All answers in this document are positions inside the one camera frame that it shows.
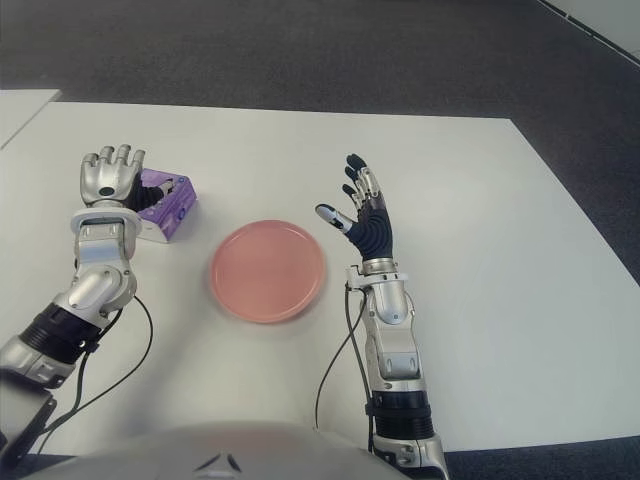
gray carpet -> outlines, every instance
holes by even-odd
[[[511,118],[640,281],[640,69],[535,0],[0,5],[2,88],[60,88],[64,101]],[[637,479],[638,442],[449,458],[454,478]]]

purple box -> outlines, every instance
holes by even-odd
[[[168,193],[155,205],[138,212],[142,218],[142,232],[138,237],[167,243],[196,201],[191,180],[183,175],[145,168],[142,185],[161,187]]]

black cable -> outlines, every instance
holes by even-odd
[[[358,325],[360,325],[360,320],[362,319],[362,312],[363,311],[364,311],[364,309],[362,309],[360,311],[360,315],[358,316],[358,320],[356,321],[356,324],[353,327],[354,330],[356,328],[358,328]],[[316,405],[315,405],[315,410],[314,410],[315,411],[316,428],[318,428],[318,406],[320,404],[320,394],[322,393],[322,388],[324,387],[324,382],[327,380],[327,377],[329,376],[329,373],[331,372],[331,369],[333,368],[333,364],[336,363],[336,360],[338,360],[338,357],[342,353],[342,350],[344,349],[345,345],[347,344],[347,342],[349,341],[350,338],[351,338],[351,335],[347,334],[345,339],[340,344],[340,348],[338,348],[338,351],[335,353],[335,355],[331,359],[331,362],[329,362],[329,366],[325,370],[324,375],[322,376],[322,380],[320,381],[320,386],[318,387],[318,393],[316,394]]]
[[[359,288],[362,292],[362,306],[360,307],[360,313],[358,314],[358,320],[362,318],[362,313],[367,305],[367,294],[364,290]],[[367,399],[367,416],[369,417],[369,431],[367,434],[367,450],[373,452],[373,415],[369,413],[371,411],[371,390],[369,390],[369,382],[367,381],[367,373],[362,363],[362,357],[360,356],[360,349],[358,348],[358,342],[356,342],[356,336],[354,334],[354,327],[351,325],[351,312],[349,311],[349,285],[344,285],[344,309],[347,317],[347,325],[349,326],[349,337],[351,337],[351,343],[353,344],[353,351],[356,354],[356,360],[358,361],[358,368],[360,369],[360,376],[362,377],[362,385],[364,386],[364,394]]]
[[[362,292],[364,298],[362,300],[362,305],[360,306],[360,312],[358,313],[358,319],[356,320],[355,325],[352,325],[351,324],[351,313],[349,311],[349,291],[350,290],[349,290],[348,285],[345,285],[345,294],[344,294],[344,299],[345,299],[345,317],[347,319],[347,326],[349,328],[349,333],[347,334],[345,339],[340,344],[340,347],[338,348],[338,351],[334,354],[333,358],[331,359],[331,362],[329,362],[329,366],[327,367],[327,370],[324,372],[324,375],[322,376],[322,380],[320,381],[320,386],[318,387],[318,393],[316,394],[316,404],[315,404],[315,423],[316,423],[316,428],[318,428],[318,405],[320,404],[320,394],[322,393],[322,388],[324,387],[324,383],[327,380],[327,377],[329,376],[329,372],[331,372],[331,369],[333,368],[333,365],[335,364],[336,360],[338,359],[338,357],[342,353],[342,350],[346,346],[346,344],[349,341],[349,339],[352,340],[353,346],[354,346],[354,349],[355,349],[354,351],[355,351],[355,354],[356,354],[356,359],[358,361],[358,368],[360,369],[360,375],[362,376],[363,385],[364,385],[364,388],[365,388],[365,395],[366,395],[366,398],[367,398],[367,404],[370,403],[371,396],[370,396],[370,393],[369,393],[369,383],[367,381],[367,375],[365,373],[364,366],[362,364],[362,358],[360,357],[360,350],[358,349],[357,342],[355,342],[355,335],[354,335],[354,332],[355,332],[356,328],[358,328],[358,325],[360,325],[360,321],[362,320],[362,314],[364,313],[364,310],[365,310],[365,308],[367,306],[366,293],[364,292],[364,290],[362,290],[360,288],[358,290],[360,290],[360,292]],[[371,416],[369,416],[369,439],[368,439],[368,450],[369,451],[372,451],[372,445],[373,445],[373,418]]]
[[[49,440],[49,438],[51,437],[51,435],[53,434],[53,432],[59,428],[60,426],[62,426],[64,423],[66,423],[67,421],[69,421],[71,418],[73,418],[73,416],[75,416],[78,412],[84,410],[85,408],[87,408],[89,405],[91,405],[92,403],[98,401],[99,399],[101,399],[102,397],[104,397],[105,395],[107,395],[109,392],[111,392],[114,388],[118,387],[122,382],[124,382],[125,380],[127,380],[131,375],[133,375],[135,373],[136,370],[138,370],[138,368],[140,368],[140,366],[142,365],[142,363],[146,360],[147,355],[149,354],[149,351],[151,350],[151,345],[153,344],[153,319],[151,318],[151,314],[149,313],[149,310],[147,309],[147,306],[142,302],[142,300],[140,300],[137,296],[133,297],[142,307],[142,309],[144,310],[144,313],[147,315],[147,321],[149,322],[149,341],[147,343],[147,348],[144,351],[144,354],[142,355],[142,357],[140,358],[140,360],[138,361],[138,363],[131,369],[129,370],[129,372],[127,372],[126,375],[124,375],[120,380],[118,380],[117,382],[115,382],[113,385],[111,385],[109,388],[107,388],[106,390],[104,390],[102,393],[96,395],[95,397],[93,397],[91,400],[89,400],[88,402],[84,403],[82,406],[78,406],[77,404],[74,403],[74,407],[71,410],[69,410],[69,412],[65,413],[64,415],[60,416],[58,419],[54,420],[48,427],[46,427],[41,434],[47,433],[48,435],[45,437],[45,439],[42,441],[42,444],[40,445],[40,448],[38,449],[38,453],[37,455],[40,455],[40,453],[42,452],[42,449],[44,448],[44,445],[47,443],[47,440]],[[118,320],[118,318],[120,318],[120,314],[121,314],[121,310],[118,311],[118,314],[116,315],[116,317],[113,319],[113,321],[100,333],[98,339],[102,338],[115,324],[115,322]],[[89,353],[85,353],[85,357],[83,357],[82,362],[84,363],[84,365],[86,365],[86,361],[85,358],[88,358]],[[80,392],[80,395],[82,394],[82,386],[81,381],[82,381],[82,377],[84,376],[84,368],[83,368],[83,364],[81,363],[80,368],[82,368],[82,370],[78,370],[78,389],[76,391],[76,402],[79,404],[78,401],[78,391]]]

robotic arm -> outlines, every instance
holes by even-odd
[[[108,315],[133,298],[137,282],[129,260],[140,219],[135,211],[156,203],[160,188],[142,186],[144,152],[129,161],[129,145],[82,161],[80,190],[87,208],[76,212],[76,272],[20,334],[0,349],[0,461],[15,465],[42,433],[56,407],[49,389],[60,387],[84,352],[98,347]]]
[[[362,269],[347,271],[350,289],[365,293],[363,323],[371,403],[375,419],[373,451],[411,476],[436,473],[449,479],[440,438],[431,421],[426,383],[413,336],[415,310],[405,291],[405,274],[393,260],[393,235],[380,186],[357,155],[347,157],[347,176],[356,189],[343,185],[358,211],[354,221],[320,204],[316,212],[340,230],[362,255]]]

white tabletop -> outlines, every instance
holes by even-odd
[[[0,90],[0,149],[59,95],[59,90]]]
[[[351,152],[384,190],[445,449],[640,433],[640,289],[508,120],[49,104],[0,163],[0,338],[67,287],[80,160],[125,142],[147,150],[148,167],[188,175],[199,201],[173,243],[138,242],[138,293],[156,322],[146,364],[47,451],[81,454],[214,419],[311,426],[318,382],[346,331],[344,268],[358,261],[313,207],[351,211],[340,191]],[[265,218],[305,228],[327,257],[317,303],[278,326],[233,318],[206,282],[225,236]],[[119,378],[146,339],[131,304],[89,362],[86,395]],[[345,353],[321,428],[364,445],[362,387]],[[73,379],[56,395],[62,413]]]

